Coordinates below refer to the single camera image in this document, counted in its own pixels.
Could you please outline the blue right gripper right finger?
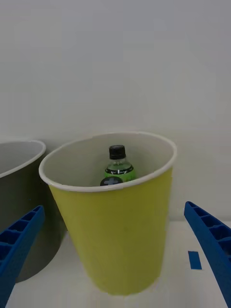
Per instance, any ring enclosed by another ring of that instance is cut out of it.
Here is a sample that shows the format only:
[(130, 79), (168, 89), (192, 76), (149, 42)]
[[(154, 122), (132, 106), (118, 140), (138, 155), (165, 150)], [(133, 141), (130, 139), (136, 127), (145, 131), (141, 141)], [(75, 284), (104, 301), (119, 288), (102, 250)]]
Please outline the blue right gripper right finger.
[(192, 202), (184, 216), (213, 271), (228, 307), (231, 306), (231, 229)]

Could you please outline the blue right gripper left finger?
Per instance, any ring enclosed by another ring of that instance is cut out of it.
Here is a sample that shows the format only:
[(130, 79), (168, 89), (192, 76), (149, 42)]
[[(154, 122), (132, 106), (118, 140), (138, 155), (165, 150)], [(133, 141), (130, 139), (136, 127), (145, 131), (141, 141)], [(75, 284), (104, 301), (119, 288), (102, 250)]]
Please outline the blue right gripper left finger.
[(0, 233), (0, 306), (4, 308), (26, 257), (45, 221), (39, 205)]

